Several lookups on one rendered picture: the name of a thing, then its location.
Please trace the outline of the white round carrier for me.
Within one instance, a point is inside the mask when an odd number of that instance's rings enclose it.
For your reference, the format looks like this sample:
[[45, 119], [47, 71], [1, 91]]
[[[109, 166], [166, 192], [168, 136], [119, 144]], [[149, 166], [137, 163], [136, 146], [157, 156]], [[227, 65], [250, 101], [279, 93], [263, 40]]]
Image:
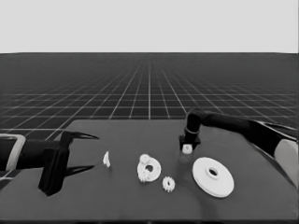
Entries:
[[141, 162], [137, 165], [137, 175], [143, 171], [149, 170], [150, 178], [148, 182], [155, 181], [161, 174], [162, 166], [161, 164], [153, 157], [150, 157], [150, 161], [148, 164], [142, 164]]

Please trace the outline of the large thick white disc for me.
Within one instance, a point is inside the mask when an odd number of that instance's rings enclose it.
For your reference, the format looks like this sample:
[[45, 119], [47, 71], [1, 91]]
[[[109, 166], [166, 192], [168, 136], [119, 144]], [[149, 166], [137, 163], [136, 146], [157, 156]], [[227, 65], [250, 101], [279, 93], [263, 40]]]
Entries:
[[204, 192], [216, 198], [228, 197], [235, 188], [230, 171], [211, 158], [197, 159], [192, 166], [192, 177]]

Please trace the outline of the small white T-shaped piece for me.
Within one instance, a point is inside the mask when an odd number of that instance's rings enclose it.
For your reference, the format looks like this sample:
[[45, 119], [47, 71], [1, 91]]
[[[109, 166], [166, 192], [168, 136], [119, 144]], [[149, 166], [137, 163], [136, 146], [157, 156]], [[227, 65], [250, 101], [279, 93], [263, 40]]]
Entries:
[[103, 164], [109, 168], [110, 167], [110, 160], [109, 160], [109, 152], [107, 151], [104, 155], [104, 158], [103, 158]]

